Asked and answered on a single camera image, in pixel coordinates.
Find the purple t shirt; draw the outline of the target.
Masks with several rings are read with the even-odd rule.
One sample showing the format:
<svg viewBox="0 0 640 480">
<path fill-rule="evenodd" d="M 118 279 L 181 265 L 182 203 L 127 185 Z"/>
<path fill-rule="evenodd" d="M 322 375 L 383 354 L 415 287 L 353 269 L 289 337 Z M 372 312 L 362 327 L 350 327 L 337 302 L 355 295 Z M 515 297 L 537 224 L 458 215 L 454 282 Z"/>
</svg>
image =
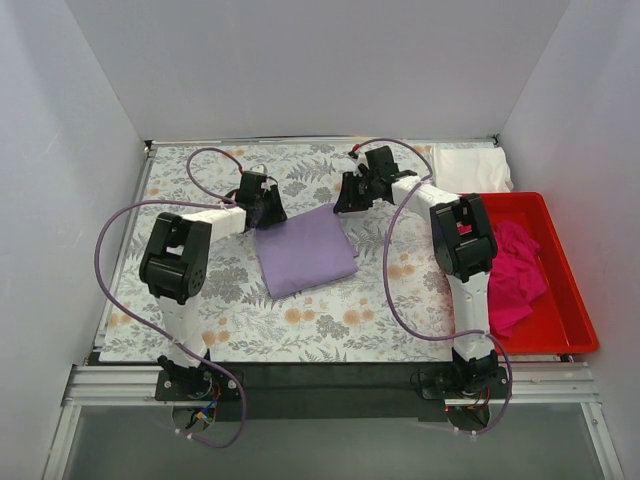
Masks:
<svg viewBox="0 0 640 480">
<path fill-rule="evenodd" d="M 331 204 L 258 229 L 255 247 L 267 290 L 274 299 L 358 271 L 358 253 Z"/>
</svg>

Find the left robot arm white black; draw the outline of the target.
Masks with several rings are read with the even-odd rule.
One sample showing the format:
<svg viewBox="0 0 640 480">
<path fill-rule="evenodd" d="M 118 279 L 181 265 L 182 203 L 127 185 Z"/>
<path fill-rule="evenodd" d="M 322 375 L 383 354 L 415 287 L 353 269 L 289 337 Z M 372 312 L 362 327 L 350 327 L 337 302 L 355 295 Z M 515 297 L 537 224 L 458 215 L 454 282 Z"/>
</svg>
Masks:
<svg viewBox="0 0 640 480">
<path fill-rule="evenodd" d="M 139 269 L 171 336 L 169 353 L 158 364 L 172 386 L 193 400 L 207 397 L 214 386 L 199 320 L 200 292 L 207 277 L 213 242 L 287 220 L 277 181 L 262 172 L 241 174 L 230 204 L 178 215 L 157 216 Z"/>
</svg>

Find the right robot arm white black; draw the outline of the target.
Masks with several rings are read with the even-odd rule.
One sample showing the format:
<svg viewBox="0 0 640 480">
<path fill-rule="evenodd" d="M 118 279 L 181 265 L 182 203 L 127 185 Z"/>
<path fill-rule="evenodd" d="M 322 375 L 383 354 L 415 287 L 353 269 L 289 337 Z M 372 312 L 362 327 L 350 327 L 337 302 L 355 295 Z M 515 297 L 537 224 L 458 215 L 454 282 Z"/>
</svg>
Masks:
<svg viewBox="0 0 640 480">
<path fill-rule="evenodd" d="M 377 200 L 396 207 L 382 250 L 384 268 L 388 267 L 393 230 L 403 210 L 430 223 L 436 263 L 452 295 L 454 332 L 434 337 L 413 330 L 393 303 L 387 271 L 382 277 L 385 297 L 392 316 L 411 336 L 430 342 L 453 342 L 448 385 L 464 397 L 475 397 L 487 390 L 498 374 L 498 353 L 490 333 L 488 309 L 490 273 L 498 246 L 483 199 L 475 193 L 460 195 L 432 185 L 432 168 L 424 177 L 400 169 L 388 146 L 364 153 L 360 149 L 356 144 L 348 152 L 355 166 L 342 174 L 333 212 L 367 211 Z"/>
</svg>

